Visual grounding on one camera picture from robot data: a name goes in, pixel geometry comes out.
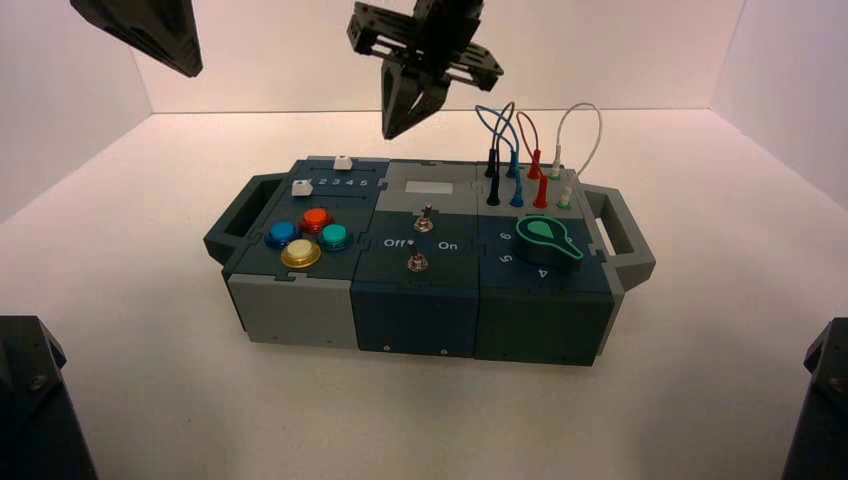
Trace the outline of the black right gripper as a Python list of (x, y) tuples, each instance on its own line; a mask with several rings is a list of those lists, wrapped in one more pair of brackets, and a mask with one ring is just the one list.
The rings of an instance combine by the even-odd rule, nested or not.
[[(410, 15), (361, 1), (346, 29), (353, 50), (383, 60), (382, 134), (392, 140), (444, 105), (451, 80), (490, 91), (504, 74), (473, 42), (482, 1), (417, 1)], [(420, 72), (433, 77), (421, 77)]]

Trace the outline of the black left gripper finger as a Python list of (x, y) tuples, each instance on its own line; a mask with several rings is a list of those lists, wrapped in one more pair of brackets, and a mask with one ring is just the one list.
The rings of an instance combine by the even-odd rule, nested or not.
[(91, 25), (144, 53), (135, 35), (145, 18), (141, 1), (152, 0), (71, 0), (70, 6)]
[(203, 70), (200, 41), (190, 0), (141, 1), (145, 18), (135, 27), (139, 50), (182, 75)]

